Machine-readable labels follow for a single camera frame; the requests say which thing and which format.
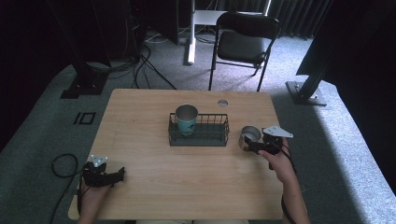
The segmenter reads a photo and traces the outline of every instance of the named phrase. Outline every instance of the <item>black chair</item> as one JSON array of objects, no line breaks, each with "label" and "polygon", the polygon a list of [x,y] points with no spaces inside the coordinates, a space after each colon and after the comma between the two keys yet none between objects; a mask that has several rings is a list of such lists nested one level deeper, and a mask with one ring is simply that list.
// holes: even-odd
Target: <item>black chair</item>
[{"label": "black chair", "polygon": [[260,91],[271,47],[279,32],[279,21],[274,18],[238,12],[222,14],[216,22],[216,40],[210,69],[209,90],[212,89],[216,63],[225,63],[255,68],[253,76],[262,67],[262,76],[257,88],[257,91]]}]

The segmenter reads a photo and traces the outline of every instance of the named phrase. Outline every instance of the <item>stand base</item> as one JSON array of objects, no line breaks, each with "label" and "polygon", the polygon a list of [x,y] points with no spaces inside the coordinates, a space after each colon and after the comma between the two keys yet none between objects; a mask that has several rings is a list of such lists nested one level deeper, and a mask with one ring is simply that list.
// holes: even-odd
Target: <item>stand base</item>
[{"label": "stand base", "polygon": [[64,91],[61,99],[77,99],[80,95],[100,95],[106,85],[108,73],[95,75],[90,85],[80,85],[79,75],[76,75],[69,90]]},{"label": "stand base", "polygon": [[303,82],[295,82],[288,81],[286,82],[286,86],[288,87],[289,93],[293,98],[293,101],[297,105],[327,105],[326,101],[323,99],[323,96],[319,89],[317,89],[314,94],[308,99],[301,99],[299,97],[299,91],[301,87],[304,85]]}]

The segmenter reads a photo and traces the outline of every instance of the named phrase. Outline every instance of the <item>gray carpet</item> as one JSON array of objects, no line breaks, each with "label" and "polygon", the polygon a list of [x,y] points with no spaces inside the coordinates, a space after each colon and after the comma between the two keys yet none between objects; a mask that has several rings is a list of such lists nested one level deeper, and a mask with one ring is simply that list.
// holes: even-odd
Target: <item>gray carpet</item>
[{"label": "gray carpet", "polygon": [[[210,35],[200,37],[213,39]],[[186,65],[188,46],[184,39],[181,42],[176,46],[151,39],[146,44],[150,48],[148,60],[177,89],[207,90],[213,45],[198,41],[195,64]],[[288,94],[286,81],[306,79],[295,74],[310,43],[311,40],[299,38],[279,38],[262,84],[262,91],[272,96],[281,127],[294,134],[290,147],[309,216],[313,223],[396,223],[395,196],[336,88],[320,83],[319,90],[328,103],[324,107],[295,105]],[[147,49],[142,53],[149,56]],[[111,92],[131,88],[136,70],[112,73],[103,94],[80,95],[74,100],[60,99],[76,75],[72,66],[52,80],[0,154],[0,223],[50,222],[53,208],[69,181],[52,173],[52,161],[61,154],[72,153],[78,158],[78,168],[85,163]],[[255,91],[259,76],[251,77],[251,73],[251,69],[219,65],[212,90]],[[141,89],[172,89],[149,66],[139,70],[136,80]],[[75,124],[78,113],[92,112],[96,113],[92,124]],[[74,162],[68,157],[58,160],[55,166],[63,175],[74,172]],[[67,217],[67,211],[77,182],[75,178],[66,192],[54,223],[75,223]]]}]

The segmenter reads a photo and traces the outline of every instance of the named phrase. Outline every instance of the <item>black wire basket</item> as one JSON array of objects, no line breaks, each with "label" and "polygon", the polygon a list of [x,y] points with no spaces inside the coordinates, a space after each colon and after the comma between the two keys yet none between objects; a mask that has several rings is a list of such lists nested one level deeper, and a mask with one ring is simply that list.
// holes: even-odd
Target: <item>black wire basket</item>
[{"label": "black wire basket", "polygon": [[191,135],[182,134],[175,113],[169,115],[169,144],[171,146],[225,147],[230,126],[227,114],[198,114]]}]

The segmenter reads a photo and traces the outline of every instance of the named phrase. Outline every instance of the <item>chair backrest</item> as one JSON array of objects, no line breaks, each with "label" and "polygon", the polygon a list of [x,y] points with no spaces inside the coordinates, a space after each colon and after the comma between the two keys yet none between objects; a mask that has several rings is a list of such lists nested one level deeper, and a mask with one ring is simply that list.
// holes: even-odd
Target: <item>chair backrest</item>
[{"label": "chair backrest", "polygon": [[225,12],[217,20],[219,28],[231,29],[241,35],[263,37],[275,40],[280,33],[279,21],[263,15]]}]

